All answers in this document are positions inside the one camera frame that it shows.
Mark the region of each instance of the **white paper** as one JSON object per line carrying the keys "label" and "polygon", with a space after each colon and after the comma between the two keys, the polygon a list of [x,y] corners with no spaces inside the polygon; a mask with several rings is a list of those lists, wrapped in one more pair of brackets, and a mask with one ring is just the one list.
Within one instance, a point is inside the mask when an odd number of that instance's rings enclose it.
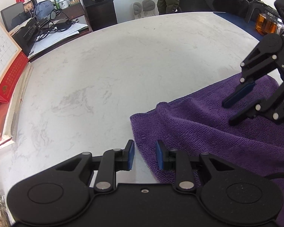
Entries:
{"label": "white paper", "polygon": [[34,55],[40,53],[41,51],[49,48],[50,46],[54,45],[55,43],[73,36],[75,34],[79,34],[78,30],[87,27],[85,24],[76,23],[72,25],[68,30],[64,32],[56,32],[53,34],[48,35],[46,38],[42,39],[40,42],[36,42],[33,46],[32,51],[30,52],[29,59],[32,58]]}

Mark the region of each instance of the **blue backpack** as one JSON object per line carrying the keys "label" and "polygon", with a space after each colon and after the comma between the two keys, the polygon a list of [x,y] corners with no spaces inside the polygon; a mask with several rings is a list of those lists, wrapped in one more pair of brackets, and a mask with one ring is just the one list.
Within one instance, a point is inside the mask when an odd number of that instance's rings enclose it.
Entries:
{"label": "blue backpack", "polygon": [[35,16],[37,19],[43,19],[51,14],[54,5],[50,0],[39,2],[35,7]]}

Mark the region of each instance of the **purple towel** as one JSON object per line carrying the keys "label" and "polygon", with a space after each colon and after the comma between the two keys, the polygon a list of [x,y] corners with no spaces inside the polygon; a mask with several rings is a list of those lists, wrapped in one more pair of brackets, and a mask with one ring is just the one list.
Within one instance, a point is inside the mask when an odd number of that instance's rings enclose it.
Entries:
{"label": "purple towel", "polygon": [[[222,108],[222,100],[234,91],[239,78],[239,74],[232,76],[130,117],[136,145],[160,182],[173,182],[174,173],[159,170],[155,154],[158,139],[169,149],[182,149],[189,155],[209,152],[261,176],[284,172],[284,124],[277,126],[263,117],[237,126],[228,124],[229,117],[256,99],[268,98],[278,84],[264,76],[244,99],[230,109]],[[284,179],[274,181],[284,193]],[[277,222],[284,227],[284,205]]]}

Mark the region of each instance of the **red calendar base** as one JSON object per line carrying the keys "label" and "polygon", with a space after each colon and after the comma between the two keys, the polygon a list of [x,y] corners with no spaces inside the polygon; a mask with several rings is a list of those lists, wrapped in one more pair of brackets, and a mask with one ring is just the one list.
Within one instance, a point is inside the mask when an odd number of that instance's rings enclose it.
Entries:
{"label": "red calendar base", "polygon": [[21,51],[16,57],[0,83],[0,102],[9,102],[15,86],[28,63],[28,58]]}

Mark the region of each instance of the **orange liquid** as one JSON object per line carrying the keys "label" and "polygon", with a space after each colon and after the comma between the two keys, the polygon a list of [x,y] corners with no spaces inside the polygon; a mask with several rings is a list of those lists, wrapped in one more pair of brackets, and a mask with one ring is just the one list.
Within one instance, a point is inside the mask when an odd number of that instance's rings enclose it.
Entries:
{"label": "orange liquid", "polygon": [[256,30],[258,33],[265,36],[268,33],[275,33],[277,25],[260,14],[256,23]]}

